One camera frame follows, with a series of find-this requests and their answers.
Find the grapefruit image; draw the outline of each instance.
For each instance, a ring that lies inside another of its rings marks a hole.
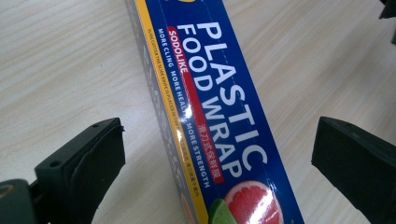
[[[224,198],[238,224],[283,224],[283,214],[275,194],[259,181],[244,181]]]
[[[183,194],[180,194],[180,198],[181,198],[181,204],[183,205],[183,208],[184,208],[184,214],[186,214],[188,223],[195,224],[194,218],[192,216],[192,211],[189,207],[189,203],[187,202],[186,197]]]

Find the light wood surface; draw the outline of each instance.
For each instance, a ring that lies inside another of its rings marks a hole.
[[[224,4],[305,222],[368,223],[310,159],[320,116],[396,144],[395,20],[376,0]],[[185,223],[123,0],[2,0],[0,52],[0,181],[34,181],[53,151],[120,117],[127,164],[94,223]]]

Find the plastic food wrap box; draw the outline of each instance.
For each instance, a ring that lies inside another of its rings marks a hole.
[[[190,223],[304,223],[220,0],[127,0]]]

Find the wooden table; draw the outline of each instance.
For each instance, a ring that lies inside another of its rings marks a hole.
[[[311,165],[320,116],[396,144],[395,20],[379,1],[225,0],[306,223],[368,223]],[[123,0],[0,2],[0,181],[120,117],[127,164],[94,223],[184,223]]]

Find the yellow stripe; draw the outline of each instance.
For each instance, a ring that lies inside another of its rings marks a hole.
[[[170,121],[172,134],[176,142],[177,154],[180,158],[184,177],[186,179],[189,193],[194,204],[195,214],[198,217],[199,223],[206,223],[208,221],[208,215],[205,208],[204,198],[198,183],[197,175],[193,168],[191,154],[186,143],[186,137],[181,127],[180,118],[176,109],[175,98],[173,97],[169,80],[164,69],[163,58],[160,53],[157,39],[155,38],[155,31],[151,23],[149,10],[145,0],[136,0],[135,2],[140,16],[140,21],[142,23],[143,33],[145,35],[146,42],[148,43],[148,51],[154,65],[157,80],[159,81],[161,95],[163,97],[166,113]]]

